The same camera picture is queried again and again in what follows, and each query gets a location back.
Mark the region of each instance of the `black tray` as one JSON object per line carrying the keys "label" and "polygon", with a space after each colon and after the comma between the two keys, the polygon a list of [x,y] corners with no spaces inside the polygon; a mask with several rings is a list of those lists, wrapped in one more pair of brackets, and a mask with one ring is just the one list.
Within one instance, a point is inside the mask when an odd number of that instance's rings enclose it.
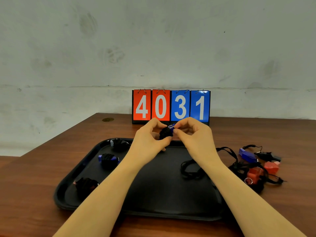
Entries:
{"label": "black tray", "polygon": [[[132,143],[133,139],[121,138]],[[101,183],[109,174],[101,167],[98,155],[111,153],[120,160],[127,151],[117,153],[112,150],[110,140],[97,144],[80,163],[59,183],[54,193],[54,201],[65,210],[75,210],[81,203],[77,197],[75,180],[89,177]],[[180,165],[192,159],[183,143],[172,141],[165,152],[160,152],[146,164],[134,179],[123,204],[121,213],[168,217],[178,219],[214,221],[221,219],[226,204],[216,186],[205,175],[202,179],[184,179]],[[187,171],[195,171],[197,164]]]}

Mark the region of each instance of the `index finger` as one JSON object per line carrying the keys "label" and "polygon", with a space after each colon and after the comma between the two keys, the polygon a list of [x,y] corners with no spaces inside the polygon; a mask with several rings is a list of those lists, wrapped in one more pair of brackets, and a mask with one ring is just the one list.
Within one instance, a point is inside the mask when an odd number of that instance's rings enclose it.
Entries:
{"label": "index finger", "polygon": [[178,121],[174,125],[174,127],[180,128],[180,127],[188,126],[188,127],[193,128],[193,131],[195,132],[195,131],[198,131],[202,125],[203,125],[202,122],[200,122],[192,117],[187,117],[187,118],[184,118],[184,119]]}
{"label": "index finger", "polygon": [[150,132],[155,128],[158,127],[160,129],[167,127],[167,125],[161,123],[157,118],[152,118],[146,125],[142,128],[149,130]]}

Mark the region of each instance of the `white wall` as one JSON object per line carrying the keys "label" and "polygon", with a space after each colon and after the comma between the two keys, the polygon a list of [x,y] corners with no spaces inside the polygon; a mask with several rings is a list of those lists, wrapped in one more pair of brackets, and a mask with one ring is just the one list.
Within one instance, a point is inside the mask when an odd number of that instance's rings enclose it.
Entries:
{"label": "white wall", "polygon": [[316,0],[0,0],[0,155],[131,90],[211,90],[211,116],[316,119]]}

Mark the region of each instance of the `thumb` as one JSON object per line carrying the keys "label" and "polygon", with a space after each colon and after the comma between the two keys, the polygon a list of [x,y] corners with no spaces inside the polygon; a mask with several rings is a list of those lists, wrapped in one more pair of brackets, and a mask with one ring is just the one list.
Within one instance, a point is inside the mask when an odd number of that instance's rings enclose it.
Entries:
{"label": "thumb", "polygon": [[167,136],[163,138],[162,140],[157,141],[159,143],[160,150],[162,150],[164,147],[168,146],[171,142],[172,137]]}
{"label": "thumb", "polygon": [[174,129],[173,132],[179,137],[179,139],[185,144],[188,139],[191,137],[190,135],[184,133],[180,129]]}

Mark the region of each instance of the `scoreboard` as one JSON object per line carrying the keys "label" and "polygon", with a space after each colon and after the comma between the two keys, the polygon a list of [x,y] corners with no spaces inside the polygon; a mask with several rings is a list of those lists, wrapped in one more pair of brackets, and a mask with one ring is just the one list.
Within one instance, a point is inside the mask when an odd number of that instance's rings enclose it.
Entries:
{"label": "scoreboard", "polygon": [[145,124],[156,117],[162,123],[169,124],[191,116],[209,125],[210,103],[210,91],[133,90],[132,123]]}

